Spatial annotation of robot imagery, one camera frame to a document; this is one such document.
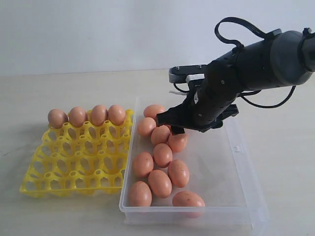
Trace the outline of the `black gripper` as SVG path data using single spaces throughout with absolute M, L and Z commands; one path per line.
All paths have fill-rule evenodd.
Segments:
M 234 75 L 187 75 L 190 92 L 183 104 L 156 115 L 157 126 L 171 125 L 172 135 L 186 129 L 206 132 L 220 128 L 223 120 L 239 114 L 233 104 L 239 95 L 239 81 Z

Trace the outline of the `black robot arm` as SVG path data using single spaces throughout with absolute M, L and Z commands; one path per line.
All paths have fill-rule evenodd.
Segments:
M 295 88 L 315 71 L 315 36 L 305 29 L 274 30 L 262 41 L 233 49 L 209 64 L 172 67 L 169 81 L 189 86 L 185 100 L 157 115 L 173 134 L 220 128 L 238 114 L 234 100 L 264 89 Z

